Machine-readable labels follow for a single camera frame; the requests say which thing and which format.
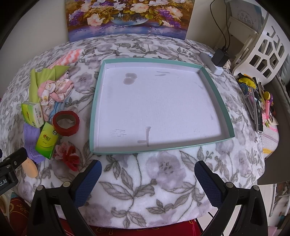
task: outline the floral tablecloth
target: floral tablecloth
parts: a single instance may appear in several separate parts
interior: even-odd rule
[[[157,35],[107,35],[56,46],[25,63],[8,86],[0,103],[0,148],[7,156],[24,146],[21,103],[28,99],[29,74],[41,70],[67,51],[85,49],[79,61],[69,70],[75,86],[65,107],[77,107],[80,128],[77,134],[63,137],[75,145],[80,156],[79,171],[92,159],[98,159],[103,173],[85,206],[79,210],[87,223],[115,228],[142,228],[173,224],[204,215],[212,207],[194,175],[194,164],[203,160],[224,181],[237,187],[249,187],[264,172],[260,136],[243,103],[241,90],[225,69],[213,75],[233,123],[235,137],[205,146],[173,151],[147,152],[131,155],[96,156],[89,151],[89,126],[93,95],[102,60],[109,58],[162,58],[203,65],[202,51],[208,46],[190,40]],[[38,185],[58,187],[72,181],[72,172],[61,161],[45,160],[38,164],[39,175],[29,178],[17,169],[18,185],[14,190],[31,202]]]

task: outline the black charger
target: black charger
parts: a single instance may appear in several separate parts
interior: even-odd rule
[[[216,66],[223,67],[229,59],[230,56],[227,54],[227,52],[218,48],[213,57],[211,58],[211,61]]]

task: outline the green cloth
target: green cloth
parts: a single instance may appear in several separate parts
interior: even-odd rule
[[[69,66],[54,66],[52,69],[44,68],[41,72],[35,72],[35,69],[32,69],[30,72],[29,101],[40,102],[41,98],[37,94],[38,87],[47,80],[57,81],[69,68]]]

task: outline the metal screw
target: metal screw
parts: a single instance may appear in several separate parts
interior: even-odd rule
[[[227,183],[226,183],[226,186],[227,186],[228,188],[232,188],[232,187],[234,187],[234,185],[233,185],[232,182],[227,182]]]
[[[62,186],[64,186],[65,188],[70,186],[70,181],[66,181],[62,184]]]
[[[253,188],[254,188],[254,190],[256,190],[256,191],[259,191],[259,190],[260,190],[260,188],[259,188],[258,185],[254,185]]]
[[[43,189],[43,186],[42,186],[42,185],[39,185],[36,189],[37,189],[38,191],[40,191],[40,190]]]

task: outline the purple packet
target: purple packet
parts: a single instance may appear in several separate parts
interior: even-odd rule
[[[28,157],[36,164],[45,160],[45,157],[35,150],[37,140],[40,135],[40,128],[35,128],[27,123],[23,125],[24,130],[24,146]]]

